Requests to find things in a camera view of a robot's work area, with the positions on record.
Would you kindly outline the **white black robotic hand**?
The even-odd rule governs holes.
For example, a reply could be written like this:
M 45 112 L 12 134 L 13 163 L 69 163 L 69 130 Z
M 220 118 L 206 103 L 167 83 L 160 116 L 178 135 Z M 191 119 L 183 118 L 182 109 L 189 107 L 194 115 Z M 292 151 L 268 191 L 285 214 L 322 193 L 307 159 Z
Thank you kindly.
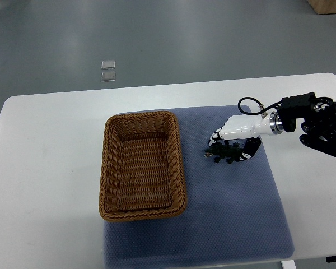
M 238 142 L 242 148 L 243 160 L 251 159 L 261 145 L 260 135 L 279 135 L 283 124 L 277 112 L 261 115 L 234 115 L 217 129 L 209 138 L 209 147 L 215 143 L 233 144 Z

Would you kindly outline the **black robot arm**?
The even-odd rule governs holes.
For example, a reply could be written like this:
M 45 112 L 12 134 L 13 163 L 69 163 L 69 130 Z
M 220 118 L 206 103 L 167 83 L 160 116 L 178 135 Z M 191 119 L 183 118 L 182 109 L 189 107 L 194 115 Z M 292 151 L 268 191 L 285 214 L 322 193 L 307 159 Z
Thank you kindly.
M 336 157 L 336 101 L 315 96 L 314 92 L 283 98 L 277 113 L 285 132 L 294 132 L 302 119 L 300 142 L 314 150 Z

